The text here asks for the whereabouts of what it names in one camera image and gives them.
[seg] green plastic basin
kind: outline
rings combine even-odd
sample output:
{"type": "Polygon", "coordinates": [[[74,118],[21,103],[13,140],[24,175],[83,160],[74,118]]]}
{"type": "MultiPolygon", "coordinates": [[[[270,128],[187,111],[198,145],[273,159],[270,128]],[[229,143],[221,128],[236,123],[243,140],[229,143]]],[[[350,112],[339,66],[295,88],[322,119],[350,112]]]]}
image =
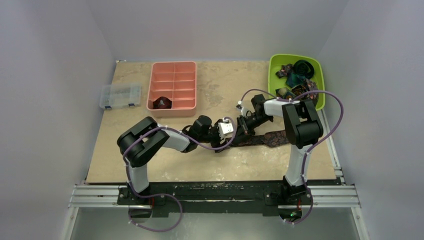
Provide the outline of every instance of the green plastic basin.
{"type": "MultiPolygon", "coordinates": [[[[315,60],[314,58],[301,56],[301,55],[293,55],[293,54],[275,54],[269,60],[269,70],[268,70],[268,92],[272,94],[276,94],[276,89],[280,88],[288,88],[286,85],[287,77],[278,78],[276,76],[276,72],[281,70],[281,65],[287,64],[295,64],[298,60],[306,60],[312,64],[313,69],[315,70],[315,74],[311,78],[313,82],[316,83],[316,86],[319,90],[325,90],[324,87],[324,76],[323,69],[321,68],[321,64],[315,60]]],[[[324,108],[326,104],[326,96],[323,93],[319,93],[318,95],[318,103],[315,106],[315,109],[321,110],[324,108]]]]}

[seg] orange compartment tray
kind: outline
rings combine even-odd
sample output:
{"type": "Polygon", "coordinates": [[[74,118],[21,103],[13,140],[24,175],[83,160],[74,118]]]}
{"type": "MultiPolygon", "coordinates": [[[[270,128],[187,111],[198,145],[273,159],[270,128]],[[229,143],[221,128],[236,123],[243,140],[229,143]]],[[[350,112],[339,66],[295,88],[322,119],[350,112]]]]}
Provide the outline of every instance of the orange compartment tray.
{"type": "Polygon", "coordinates": [[[190,117],[196,114],[196,63],[193,61],[155,62],[151,67],[147,109],[154,117],[190,117]],[[168,109],[153,109],[153,102],[166,97],[168,109]]]}

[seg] wooden board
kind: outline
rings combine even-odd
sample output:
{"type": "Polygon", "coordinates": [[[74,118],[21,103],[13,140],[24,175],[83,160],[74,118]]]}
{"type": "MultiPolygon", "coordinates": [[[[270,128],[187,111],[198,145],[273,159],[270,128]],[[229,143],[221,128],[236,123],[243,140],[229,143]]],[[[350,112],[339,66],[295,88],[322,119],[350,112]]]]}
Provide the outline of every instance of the wooden board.
{"type": "MultiPolygon", "coordinates": [[[[95,143],[88,183],[122,183],[127,180],[118,137],[141,119],[150,115],[146,108],[151,62],[119,62],[113,84],[140,82],[141,105],[104,111],[95,143]]],[[[156,121],[175,129],[191,125],[199,115],[214,123],[225,116],[239,115],[237,102],[248,89],[266,90],[267,61],[197,62],[197,112],[193,117],[165,118],[156,121]]],[[[249,93],[246,106],[257,92],[249,93]]],[[[284,129],[278,117],[256,128],[256,134],[284,129]]],[[[148,163],[148,177],[156,181],[247,181],[280,180],[287,171],[290,146],[237,147],[221,153],[198,147],[189,153],[162,148],[148,163]]],[[[327,143],[314,149],[308,169],[309,179],[334,179],[334,169],[327,143]]]]}

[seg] black round object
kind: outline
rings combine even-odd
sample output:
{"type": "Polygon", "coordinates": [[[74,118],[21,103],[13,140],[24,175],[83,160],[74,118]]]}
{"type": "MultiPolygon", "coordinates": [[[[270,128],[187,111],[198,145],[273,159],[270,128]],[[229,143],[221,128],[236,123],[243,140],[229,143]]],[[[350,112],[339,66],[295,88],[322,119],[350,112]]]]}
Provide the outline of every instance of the black round object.
{"type": "Polygon", "coordinates": [[[172,101],[165,96],[161,96],[153,102],[153,109],[170,109],[170,108],[172,108],[172,101]]]}
{"type": "Polygon", "coordinates": [[[297,61],[293,66],[293,70],[297,75],[304,76],[307,79],[311,79],[315,74],[314,67],[306,60],[297,61]]]}

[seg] gray wall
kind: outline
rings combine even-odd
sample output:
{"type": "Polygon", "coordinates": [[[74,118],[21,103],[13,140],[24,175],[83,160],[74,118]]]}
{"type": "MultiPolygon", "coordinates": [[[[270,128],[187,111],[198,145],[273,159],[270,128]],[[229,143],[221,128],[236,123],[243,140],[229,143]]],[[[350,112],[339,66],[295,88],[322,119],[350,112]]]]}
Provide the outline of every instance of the gray wall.
{"type": "Polygon", "coordinates": [[[316,57],[348,0],[88,0],[118,60],[316,57]]]}
{"type": "Polygon", "coordinates": [[[318,56],[334,140],[371,239],[423,239],[424,1],[351,0],[318,56]],[[334,124],[339,107],[328,101],[334,124]]]}
{"type": "Polygon", "coordinates": [[[114,61],[85,0],[0,3],[0,238],[59,239],[114,61]]]}

